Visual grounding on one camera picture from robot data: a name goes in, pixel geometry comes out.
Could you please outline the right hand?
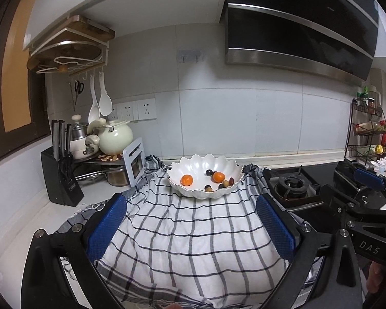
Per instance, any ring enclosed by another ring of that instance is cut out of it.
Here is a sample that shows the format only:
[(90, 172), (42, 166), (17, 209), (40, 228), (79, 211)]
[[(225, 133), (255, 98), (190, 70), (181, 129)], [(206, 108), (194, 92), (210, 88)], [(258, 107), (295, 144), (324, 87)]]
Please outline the right hand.
[(382, 264), (371, 262), (366, 281), (368, 294), (377, 294), (386, 291), (386, 267)]

